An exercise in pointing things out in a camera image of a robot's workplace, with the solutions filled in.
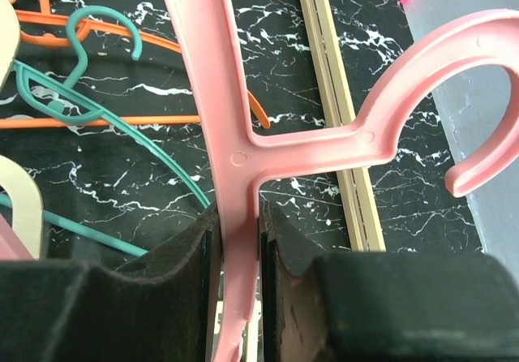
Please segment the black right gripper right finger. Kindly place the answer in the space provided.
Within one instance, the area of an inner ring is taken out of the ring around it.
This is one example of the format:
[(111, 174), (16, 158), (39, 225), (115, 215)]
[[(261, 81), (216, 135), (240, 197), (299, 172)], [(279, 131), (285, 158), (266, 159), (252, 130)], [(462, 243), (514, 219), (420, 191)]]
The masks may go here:
[(260, 206), (267, 361), (515, 361), (518, 289), (483, 254), (326, 251)]

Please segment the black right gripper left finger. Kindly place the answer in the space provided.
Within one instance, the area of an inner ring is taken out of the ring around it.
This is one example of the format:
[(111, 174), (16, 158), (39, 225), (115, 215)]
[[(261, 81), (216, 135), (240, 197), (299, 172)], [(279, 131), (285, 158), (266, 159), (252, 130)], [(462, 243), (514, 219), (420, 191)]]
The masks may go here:
[(1, 264), (4, 361), (208, 361), (221, 270), (217, 208), (117, 269)]

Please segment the pink plastic hanger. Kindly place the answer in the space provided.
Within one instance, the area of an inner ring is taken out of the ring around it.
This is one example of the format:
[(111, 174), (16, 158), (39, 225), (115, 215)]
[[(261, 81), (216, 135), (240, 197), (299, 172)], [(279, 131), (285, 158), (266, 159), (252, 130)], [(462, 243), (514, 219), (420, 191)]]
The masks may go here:
[(406, 120), (436, 87), (483, 65), (503, 67), (508, 108), (488, 140), (450, 168), (446, 188), (464, 196), (518, 156), (518, 13), (455, 19), (404, 52), (377, 80), (355, 120), (277, 136), (254, 133), (231, 0), (164, 0), (181, 46), (212, 170), (224, 248), (224, 308), (214, 356), (239, 360), (258, 270), (260, 186), (274, 179), (390, 162)]

